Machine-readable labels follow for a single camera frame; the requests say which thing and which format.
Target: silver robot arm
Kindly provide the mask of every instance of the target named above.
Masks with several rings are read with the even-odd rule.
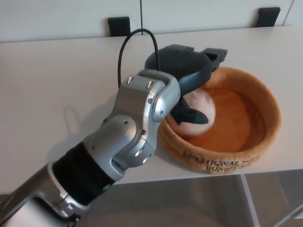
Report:
[[[0,203],[0,226],[74,226],[128,168],[154,154],[158,126],[179,98],[178,81],[170,74],[142,70],[127,78],[97,131]]]

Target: floor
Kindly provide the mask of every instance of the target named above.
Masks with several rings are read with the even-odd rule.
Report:
[[[293,212],[303,203],[303,170],[246,175],[259,226],[303,227]],[[254,227],[241,177],[114,185],[77,227]]]

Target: screw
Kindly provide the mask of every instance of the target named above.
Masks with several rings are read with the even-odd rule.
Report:
[[[133,80],[133,77],[129,77],[126,84],[129,84]]]
[[[73,210],[73,209],[74,209],[74,207],[73,207],[70,203],[66,204],[66,206],[67,206],[67,208],[70,209],[70,210]]]
[[[141,135],[146,135],[146,130],[142,129],[140,133]]]
[[[147,161],[150,159],[151,156],[152,156],[152,155],[149,155],[147,158],[145,158],[145,159],[143,160],[143,164],[144,164],[145,162],[147,162]]]
[[[143,149],[138,150],[137,153],[136,153],[134,156],[135,156],[135,157],[139,156],[139,154],[142,153],[142,150],[143,150]]]

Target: cabinet door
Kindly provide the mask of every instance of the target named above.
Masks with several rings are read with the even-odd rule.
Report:
[[[287,18],[285,20],[285,25],[303,25],[303,1],[294,0]]]
[[[1,0],[0,42],[106,36],[108,17],[141,27],[139,0]]]
[[[156,33],[250,27],[258,9],[280,7],[276,25],[292,0],[142,0],[143,27]]]

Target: black cable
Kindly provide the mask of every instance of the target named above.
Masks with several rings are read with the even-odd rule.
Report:
[[[124,40],[121,49],[120,49],[120,53],[119,53],[119,58],[118,58],[118,87],[120,87],[121,85],[121,61],[122,61],[122,54],[123,54],[123,50],[126,46],[127,41],[136,33],[139,32],[146,32],[151,36],[154,48],[155,48],[155,57],[156,57],[156,64],[157,64],[157,70],[160,71],[160,64],[159,64],[159,58],[158,58],[158,45],[157,45],[157,41],[156,38],[154,36],[154,34],[150,31],[147,30],[145,28],[139,28],[137,30],[132,31]]]

